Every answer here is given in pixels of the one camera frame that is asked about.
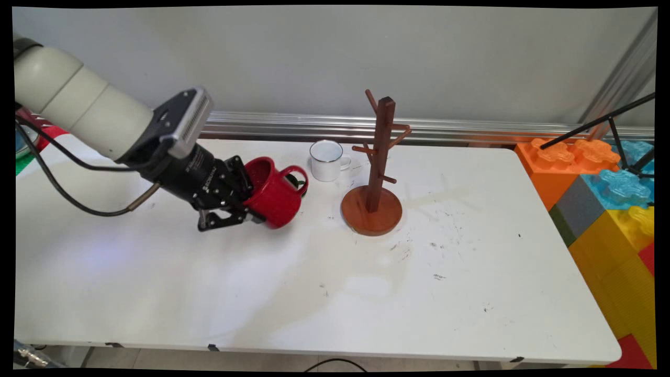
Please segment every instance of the red mug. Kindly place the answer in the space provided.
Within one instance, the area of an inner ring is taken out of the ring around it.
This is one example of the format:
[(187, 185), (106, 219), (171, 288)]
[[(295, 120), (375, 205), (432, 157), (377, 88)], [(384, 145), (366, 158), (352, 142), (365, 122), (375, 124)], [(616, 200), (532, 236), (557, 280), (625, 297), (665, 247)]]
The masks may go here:
[[(291, 165), (278, 172), (270, 157), (258, 157), (245, 164), (245, 169), (254, 189), (251, 198), (244, 202), (252, 210), (265, 216), (271, 228), (288, 224), (300, 208), (300, 197), (307, 191), (307, 173), (301, 167)], [(305, 184), (296, 189), (286, 178), (290, 172), (305, 176)]]

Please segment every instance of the mug handle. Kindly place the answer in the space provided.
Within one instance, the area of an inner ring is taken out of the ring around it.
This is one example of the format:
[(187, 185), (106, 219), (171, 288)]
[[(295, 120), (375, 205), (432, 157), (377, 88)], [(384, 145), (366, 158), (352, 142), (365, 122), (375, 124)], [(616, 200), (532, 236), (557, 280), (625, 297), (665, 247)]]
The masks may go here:
[(346, 164), (340, 164), (340, 170), (344, 170), (348, 168), (349, 165), (351, 165), (351, 156), (349, 156), (348, 154), (343, 154), (342, 159), (344, 160), (345, 158), (348, 158), (349, 162), (347, 162)]
[(298, 172), (305, 177), (305, 184), (303, 184), (302, 187), (299, 188), (298, 191), (297, 191), (298, 196), (302, 196), (305, 193), (305, 191), (307, 191), (307, 186), (310, 183), (310, 179), (307, 177), (307, 173), (305, 173), (305, 170), (302, 170), (302, 168), (300, 166), (296, 166), (296, 165), (291, 165), (291, 166), (287, 167), (286, 169), (279, 172), (279, 175), (280, 176), (286, 176), (286, 174), (289, 174), (290, 172)]

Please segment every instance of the wooden mug tree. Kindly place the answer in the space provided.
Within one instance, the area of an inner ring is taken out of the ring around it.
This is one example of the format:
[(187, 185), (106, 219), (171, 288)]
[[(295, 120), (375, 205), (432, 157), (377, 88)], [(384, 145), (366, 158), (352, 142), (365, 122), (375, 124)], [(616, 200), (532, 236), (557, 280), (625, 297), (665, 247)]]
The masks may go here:
[[(393, 230), (403, 215), (400, 200), (391, 191), (382, 187), (384, 181), (397, 182), (385, 176), (387, 156), (389, 150), (409, 135), (411, 129), (409, 125), (393, 123), (395, 102), (390, 97), (384, 97), (376, 103), (369, 89), (365, 91), (365, 95), (377, 114), (374, 144), (372, 148), (363, 143), (363, 148), (353, 146), (351, 149), (367, 155), (370, 161), (370, 179), (367, 186), (356, 187), (344, 196), (342, 215), (356, 232), (364, 235), (382, 235)], [(391, 130), (394, 129), (404, 132), (390, 141)]]

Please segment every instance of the floor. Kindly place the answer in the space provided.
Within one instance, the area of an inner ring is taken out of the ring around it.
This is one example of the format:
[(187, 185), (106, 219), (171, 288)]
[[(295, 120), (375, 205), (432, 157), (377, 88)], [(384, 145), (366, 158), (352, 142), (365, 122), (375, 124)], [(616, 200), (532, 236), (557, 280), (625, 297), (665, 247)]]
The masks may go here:
[[(59, 346), (43, 350), (58, 353)], [(474, 362), (453, 360), (420, 360), (399, 358), (357, 358), (336, 355), (249, 354), (241, 352), (177, 351), (172, 349), (137, 349), (94, 347), (85, 368), (134, 368), (172, 370), (236, 370), (259, 372), (303, 372), (329, 358), (356, 362), (369, 372), (419, 372), (474, 370)], [(329, 362), (313, 372), (360, 372), (345, 362)]]

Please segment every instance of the wooden post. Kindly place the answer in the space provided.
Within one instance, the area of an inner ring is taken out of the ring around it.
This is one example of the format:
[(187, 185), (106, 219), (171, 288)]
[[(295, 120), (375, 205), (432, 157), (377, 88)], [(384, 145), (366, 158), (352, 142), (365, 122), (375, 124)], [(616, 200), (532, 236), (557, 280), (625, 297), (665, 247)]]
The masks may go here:
[(382, 183), (384, 182), (386, 159), (389, 155), (389, 139), (391, 138), (391, 126), (393, 125), (394, 114), (395, 101), (390, 97), (380, 99), (377, 105), (375, 144), (373, 146), (373, 149), (377, 153), (372, 156), (367, 199), (365, 201), (365, 208), (370, 213), (377, 212), (377, 209), (379, 209), (379, 198), (381, 196)]

